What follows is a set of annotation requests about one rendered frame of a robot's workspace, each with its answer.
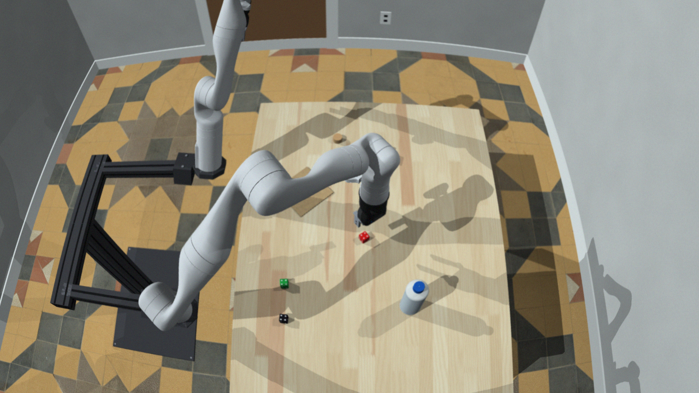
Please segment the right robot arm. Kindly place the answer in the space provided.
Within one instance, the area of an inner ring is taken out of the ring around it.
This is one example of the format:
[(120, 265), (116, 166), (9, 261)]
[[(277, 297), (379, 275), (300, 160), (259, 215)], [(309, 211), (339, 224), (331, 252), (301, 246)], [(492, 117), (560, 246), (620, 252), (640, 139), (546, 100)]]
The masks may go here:
[(162, 331), (187, 321), (195, 296), (230, 256), (238, 216), (247, 200), (260, 216), (272, 216), (357, 176), (362, 176), (365, 191), (381, 194), (399, 164), (397, 150), (376, 133), (325, 152), (304, 177), (292, 178), (269, 150), (259, 150), (239, 166), (182, 248), (177, 293), (167, 284), (150, 284), (138, 299), (139, 307)]

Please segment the grey bottle with blue cap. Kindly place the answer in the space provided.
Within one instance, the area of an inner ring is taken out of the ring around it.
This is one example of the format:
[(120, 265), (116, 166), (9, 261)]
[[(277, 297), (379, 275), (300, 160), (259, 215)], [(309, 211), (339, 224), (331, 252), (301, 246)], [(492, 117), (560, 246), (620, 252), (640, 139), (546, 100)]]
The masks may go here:
[(405, 315), (416, 314), (428, 295), (429, 286), (427, 283), (422, 279), (413, 279), (405, 288), (404, 296), (400, 300), (400, 310)]

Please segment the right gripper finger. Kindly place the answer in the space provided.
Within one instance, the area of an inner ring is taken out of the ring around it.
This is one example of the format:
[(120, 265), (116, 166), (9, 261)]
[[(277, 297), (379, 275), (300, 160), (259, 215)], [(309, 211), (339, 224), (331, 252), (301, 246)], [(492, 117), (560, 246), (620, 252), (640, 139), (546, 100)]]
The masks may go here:
[(359, 217), (357, 217), (358, 211), (354, 211), (354, 223), (356, 224), (357, 227), (360, 227), (360, 224), (364, 225), (360, 220)]

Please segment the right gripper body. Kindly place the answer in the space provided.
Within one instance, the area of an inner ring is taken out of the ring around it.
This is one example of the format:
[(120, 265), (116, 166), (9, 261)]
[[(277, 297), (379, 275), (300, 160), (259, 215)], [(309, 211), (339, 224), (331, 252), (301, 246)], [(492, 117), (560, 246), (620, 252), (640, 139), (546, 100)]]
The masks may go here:
[[(360, 183), (359, 189), (359, 211), (357, 217), (364, 224), (369, 226), (373, 222), (386, 215), (387, 203), (389, 199), (389, 187), (381, 194), (371, 194), (365, 191), (362, 186), (362, 176), (352, 177), (345, 182)], [(385, 204), (386, 203), (386, 204)], [(385, 210), (386, 209), (386, 210)], [(375, 216), (373, 216), (375, 215)]]

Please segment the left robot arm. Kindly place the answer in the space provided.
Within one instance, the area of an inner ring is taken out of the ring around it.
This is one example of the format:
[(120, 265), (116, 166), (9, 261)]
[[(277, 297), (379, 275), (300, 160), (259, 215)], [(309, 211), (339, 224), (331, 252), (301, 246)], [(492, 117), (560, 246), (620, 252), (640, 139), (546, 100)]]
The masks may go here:
[(245, 28), (246, 16), (240, 0), (224, 0), (213, 34), (216, 78), (209, 75), (203, 77), (194, 91), (196, 168), (205, 172), (216, 171), (222, 164), (224, 115), (221, 109), (229, 100)]

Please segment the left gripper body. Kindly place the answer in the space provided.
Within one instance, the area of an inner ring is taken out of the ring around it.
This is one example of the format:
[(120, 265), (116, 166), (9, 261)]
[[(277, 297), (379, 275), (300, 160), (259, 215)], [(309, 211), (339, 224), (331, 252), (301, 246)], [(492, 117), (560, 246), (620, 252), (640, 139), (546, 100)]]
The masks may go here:
[(245, 16), (246, 16), (246, 23), (248, 25), (248, 21), (249, 21), (248, 13), (250, 12), (250, 9), (251, 9), (251, 4), (250, 4), (251, 0), (240, 0), (240, 2), (242, 5), (242, 8), (243, 8), (243, 11), (245, 13)]

